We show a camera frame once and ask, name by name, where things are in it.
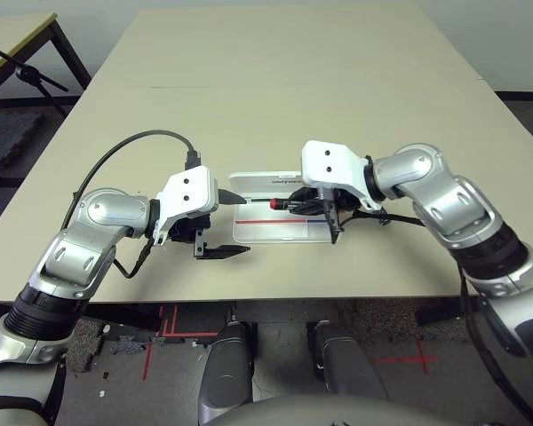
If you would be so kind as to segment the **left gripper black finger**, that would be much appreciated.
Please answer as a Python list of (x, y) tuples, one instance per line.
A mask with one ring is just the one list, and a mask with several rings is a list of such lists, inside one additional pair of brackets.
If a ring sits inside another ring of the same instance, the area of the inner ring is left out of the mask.
[(222, 260), (232, 256), (238, 256), (249, 251), (251, 248), (242, 245), (219, 245), (216, 248), (209, 248), (203, 245), (204, 260)]
[(225, 189), (218, 190), (218, 201), (220, 205), (242, 205), (247, 203), (246, 199), (241, 195)]

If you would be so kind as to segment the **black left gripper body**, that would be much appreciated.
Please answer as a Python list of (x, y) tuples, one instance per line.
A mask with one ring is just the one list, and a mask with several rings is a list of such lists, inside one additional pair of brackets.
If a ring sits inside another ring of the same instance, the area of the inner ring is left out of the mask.
[(195, 218), (182, 218), (171, 227), (169, 239), (175, 242), (192, 244), (194, 257), (198, 259), (210, 259), (206, 249), (207, 243), (204, 239), (204, 231), (210, 227), (210, 214)]

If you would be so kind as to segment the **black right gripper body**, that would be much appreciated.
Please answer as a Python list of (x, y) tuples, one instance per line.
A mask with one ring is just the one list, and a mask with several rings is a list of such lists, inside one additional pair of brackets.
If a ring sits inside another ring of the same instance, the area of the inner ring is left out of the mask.
[(339, 212), (354, 211), (361, 207), (360, 200), (346, 190), (321, 188), (319, 199), (322, 201), (322, 211), (330, 229), (332, 244), (338, 241), (343, 227), (339, 219)]

